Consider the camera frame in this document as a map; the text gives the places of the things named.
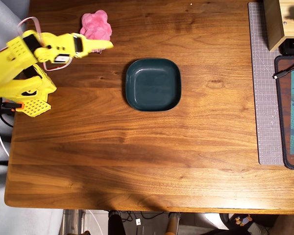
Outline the yellow gripper body black servo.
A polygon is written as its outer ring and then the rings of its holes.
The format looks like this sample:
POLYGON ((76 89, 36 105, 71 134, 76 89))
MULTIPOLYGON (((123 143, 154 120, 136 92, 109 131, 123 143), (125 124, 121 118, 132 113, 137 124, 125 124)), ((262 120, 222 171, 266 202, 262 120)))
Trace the yellow gripper body black servo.
POLYGON ((74 48, 75 48, 75 57, 81 58, 84 52, 83 46, 84 36, 80 34, 73 34, 74 48))

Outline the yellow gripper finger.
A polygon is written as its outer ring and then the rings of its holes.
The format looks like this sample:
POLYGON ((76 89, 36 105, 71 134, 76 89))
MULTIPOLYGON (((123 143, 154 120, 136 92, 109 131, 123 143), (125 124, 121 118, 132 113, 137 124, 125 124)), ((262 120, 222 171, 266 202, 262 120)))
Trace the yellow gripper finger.
POLYGON ((83 39, 83 57, 87 56, 93 51, 101 51, 113 47, 114 45, 111 41, 83 39))

